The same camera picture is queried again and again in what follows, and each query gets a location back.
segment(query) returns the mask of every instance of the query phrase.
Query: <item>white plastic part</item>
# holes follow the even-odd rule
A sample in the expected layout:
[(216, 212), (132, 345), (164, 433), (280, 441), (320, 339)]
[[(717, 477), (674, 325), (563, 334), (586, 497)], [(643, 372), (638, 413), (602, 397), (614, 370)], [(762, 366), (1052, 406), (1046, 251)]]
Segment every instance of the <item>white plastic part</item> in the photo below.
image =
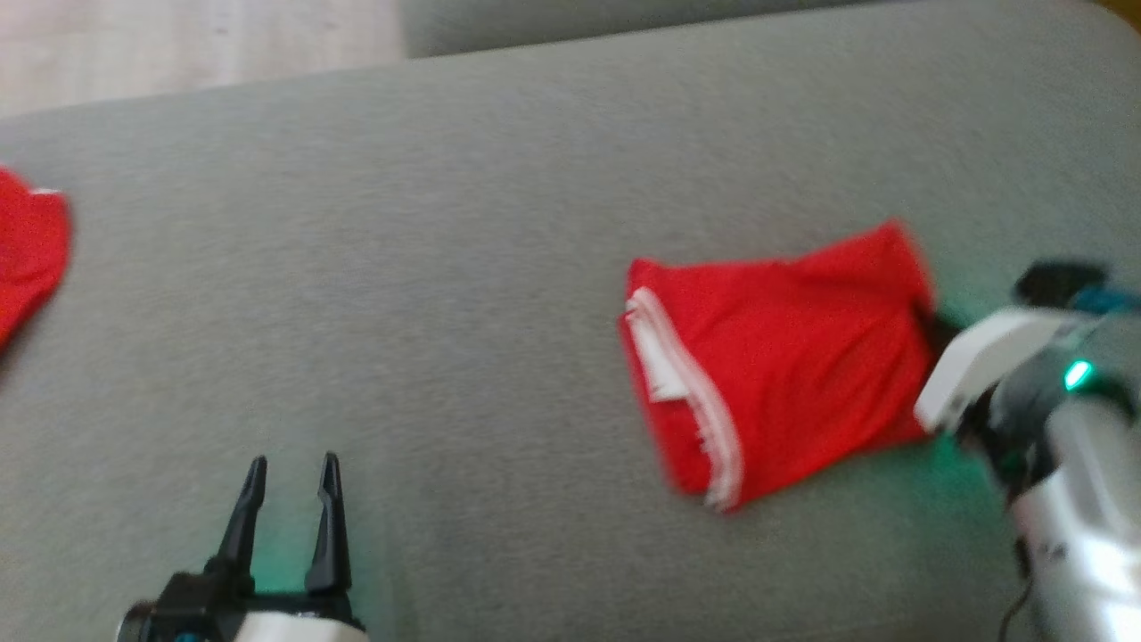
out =
[(955, 431), (966, 406), (1051, 343), (1087, 331), (1097, 317), (1079, 311), (1006, 307), (963, 331), (942, 353), (915, 403), (928, 432)]
[(234, 642), (369, 642), (369, 636), (331, 619), (290, 613), (248, 613)]

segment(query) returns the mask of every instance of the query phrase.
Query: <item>folded red cloth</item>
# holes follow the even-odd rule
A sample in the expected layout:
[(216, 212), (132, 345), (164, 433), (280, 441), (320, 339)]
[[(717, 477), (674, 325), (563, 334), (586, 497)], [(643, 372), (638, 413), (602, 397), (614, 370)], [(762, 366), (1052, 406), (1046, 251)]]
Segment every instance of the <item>folded red cloth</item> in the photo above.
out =
[(0, 166), (0, 347), (59, 283), (70, 234), (63, 194)]
[(731, 510), (921, 439), (933, 292), (896, 221), (792, 261), (630, 266), (618, 328), (682, 491)]

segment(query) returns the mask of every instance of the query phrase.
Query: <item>black cable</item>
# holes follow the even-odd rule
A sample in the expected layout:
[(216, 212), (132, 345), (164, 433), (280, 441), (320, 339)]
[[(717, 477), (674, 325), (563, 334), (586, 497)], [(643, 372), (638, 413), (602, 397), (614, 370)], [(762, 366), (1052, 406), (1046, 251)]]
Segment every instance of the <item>black cable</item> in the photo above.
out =
[(1010, 628), (1010, 620), (1014, 619), (1014, 616), (1022, 610), (1026, 602), (1030, 600), (1030, 590), (1034, 588), (1034, 579), (1026, 580), (1026, 588), (1022, 590), (1022, 594), (1014, 600), (1014, 603), (1006, 609), (1006, 613), (1002, 617), (1002, 624), (998, 626), (998, 642), (1006, 642), (1006, 629)]

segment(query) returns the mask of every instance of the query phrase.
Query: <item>white tag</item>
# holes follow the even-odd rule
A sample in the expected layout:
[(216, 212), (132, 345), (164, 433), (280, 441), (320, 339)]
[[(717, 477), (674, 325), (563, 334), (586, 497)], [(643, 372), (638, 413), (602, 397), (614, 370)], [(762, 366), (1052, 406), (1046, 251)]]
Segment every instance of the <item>white tag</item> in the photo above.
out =
[(662, 349), (662, 342), (657, 333), (644, 316), (644, 311), (634, 306), (626, 314), (626, 324), (630, 326), (630, 334), (634, 339), (634, 349), (638, 351), (638, 359), (642, 363), (642, 372), (646, 374), (646, 390), (649, 391), (650, 401), (675, 401), (689, 397), (689, 389), (686, 388), (678, 371), (670, 364), (670, 359)]

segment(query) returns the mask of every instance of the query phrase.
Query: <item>white trim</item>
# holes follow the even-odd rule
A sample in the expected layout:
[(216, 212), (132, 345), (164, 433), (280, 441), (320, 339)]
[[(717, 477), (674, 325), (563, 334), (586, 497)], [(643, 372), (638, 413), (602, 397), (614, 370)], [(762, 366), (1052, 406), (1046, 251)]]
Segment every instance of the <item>white trim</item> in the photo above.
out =
[(670, 316), (665, 312), (665, 308), (653, 290), (646, 286), (638, 287), (626, 301), (626, 309), (632, 315), (640, 317), (628, 318), (628, 324), (631, 320), (634, 323), (640, 319), (647, 320), (649, 328), (657, 336), (666, 359), (689, 391), (686, 401), (697, 422), (705, 452), (710, 458), (710, 487), (706, 491), (705, 503), (719, 511), (731, 507), (737, 503), (737, 497), (741, 494), (744, 471), (737, 430), (725, 399), (721, 398), (720, 391), (713, 385), (712, 380), (697, 364), (694, 356), (681, 343)]

